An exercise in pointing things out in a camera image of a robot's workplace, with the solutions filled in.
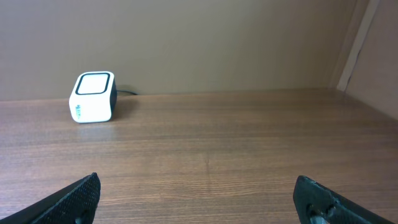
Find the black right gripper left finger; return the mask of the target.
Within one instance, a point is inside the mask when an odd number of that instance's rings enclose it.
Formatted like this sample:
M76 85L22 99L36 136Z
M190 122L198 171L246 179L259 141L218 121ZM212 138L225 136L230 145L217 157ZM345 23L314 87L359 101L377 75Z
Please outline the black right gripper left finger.
M1 219L1 224L92 224L100 195L101 182L94 172Z

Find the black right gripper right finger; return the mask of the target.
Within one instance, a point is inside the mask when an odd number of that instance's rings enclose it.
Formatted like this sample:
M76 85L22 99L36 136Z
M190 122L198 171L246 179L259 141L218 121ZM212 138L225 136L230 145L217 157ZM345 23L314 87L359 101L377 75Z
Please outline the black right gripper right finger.
M304 175L297 177L293 200L304 224L392 224Z

